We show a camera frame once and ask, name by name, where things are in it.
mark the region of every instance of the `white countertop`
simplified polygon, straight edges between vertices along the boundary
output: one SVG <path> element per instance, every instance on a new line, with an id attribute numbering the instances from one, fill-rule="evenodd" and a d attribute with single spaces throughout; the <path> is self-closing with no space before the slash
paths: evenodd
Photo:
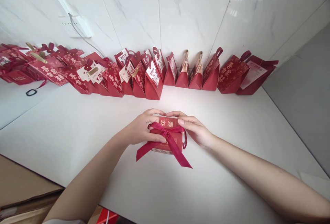
<path id="1" fill-rule="evenodd" d="M 57 85 L 48 81 L 46 85 L 37 89 L 38 92 L 35 95 L 26 96 L 25 93 L 28 90 L 36 89 L 42 82 L 36 81 L 19 86 L 0 79 L 0 130 L 58 88 Z"/>
<path id="2" fill-rule="evenodd" d="M 252 96 L 164 86 L 160 101 L 79 94 L 66 84 L 0 131 L 0 153 L 67 186 L 101 147 L 146 109 L 181 110 L 215 135 L 298 176 L 328 179 L 261 88 Z M 245 183 L 188 137 L 174 156 L 129 146 L 100 204 L 136 223 L 283 223 Z"/>

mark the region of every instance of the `white tile wall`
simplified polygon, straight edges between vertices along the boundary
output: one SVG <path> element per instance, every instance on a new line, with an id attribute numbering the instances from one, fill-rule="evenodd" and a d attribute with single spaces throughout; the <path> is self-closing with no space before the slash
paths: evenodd
<path id="1" fill-rule="evenodd" d="M 65 1 L 73 15 L 86 20 L 93 32 L 88 41 L 106 56 L 125 47 L 142 51 L 156 46 L 164 56 L 173 51 L 179 65 L 185 49 L 190 65 L 199 51 L 206 64 L 219 46 L 224 49 L 221 63 L 248 49 L 264 60 L 284 62 L 330 22 L 329 15 L 322 15 L 329 12 L 326 0 Z M 82 39 L 66 35 L 58 21 L 63 15 L 57 0 L 1 0 L 0 41 L 56 42 L 91 50 Z"/>

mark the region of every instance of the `wall socket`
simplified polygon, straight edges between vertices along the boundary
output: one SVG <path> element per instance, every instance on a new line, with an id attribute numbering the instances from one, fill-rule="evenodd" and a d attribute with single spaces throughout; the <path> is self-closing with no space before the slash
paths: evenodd
<path id="1" fill-rule="evenodd" d="M 72 27 L 70 17 L 59 17 L 58 19 L 70 37 L 80 38 L 79 34 Z M 75 28 L 78 30 L 82 37 L 89 38 L 92 36 L 92 32 L 90 31 L 87 23 L 81 18 L 81 16 L 72 16 L 72 20 L 74 22 Z"/>

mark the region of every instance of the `hand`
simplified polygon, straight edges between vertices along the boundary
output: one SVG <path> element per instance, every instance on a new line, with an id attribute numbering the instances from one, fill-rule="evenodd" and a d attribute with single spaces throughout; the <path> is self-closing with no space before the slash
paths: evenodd
<path id="1" fill-rule="evenodd" d="M 191 138 L 201 147 L 210 148 L 214 141 L 214 135 L 194 116 L 187 116 L 181 111 L 169 112 L 167 117 L 175 116 L 178 124 L 185 128 Z"/>
<path id="2" fill-rule="evenodd" d="M 149 133 L 148 124 L 153 122 L 159 123 L 159 117 L 153 116 L 153 114 L 165 116 L 165 112 L 161 110 L 146 110 L 137 116 L 137 118 L 134 119 L 129 125 L 118 132 L 115 137 L 126 145 L 138 144 L 145 141 L 165 143 L 166 138 L 162 135 Z"/>

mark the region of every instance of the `cable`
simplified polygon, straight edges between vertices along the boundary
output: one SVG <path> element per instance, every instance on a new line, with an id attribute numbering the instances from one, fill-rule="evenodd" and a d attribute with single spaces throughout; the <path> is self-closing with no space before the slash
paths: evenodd
<path id="1" fill-rule="evenodd" d="M 102 52 L 100 52 L 97 48 L 95 48 L 95 46 L 93 46 L 92 44 L 90 44 L 89 42 L 87 42 L 86 41 L 86 39 L 84 39 L 82 36 L 81 36 L 81 34 L 77 31 L 77 29 L 75 28 L 75 26 L 74 26 L 74 22 L 73 22 L 73 19 L 72 19 L 72 15 L 70 14 L 70 13 L 68 13 L 68 15 L 70 16 L 70 21 L 71 21 L 71 25 L 72 25 L 72 27 L 73 27 L 73 29 L 79 34 L 79 36 L 87 43 L 87 44 L 89 44 L 91 47 L 93 47 L 95 50 L 97 50 L 102 56 L 103 56 L 103 58 L 105 58 L 105 56 L 103 55 L 103 53 Z"/>

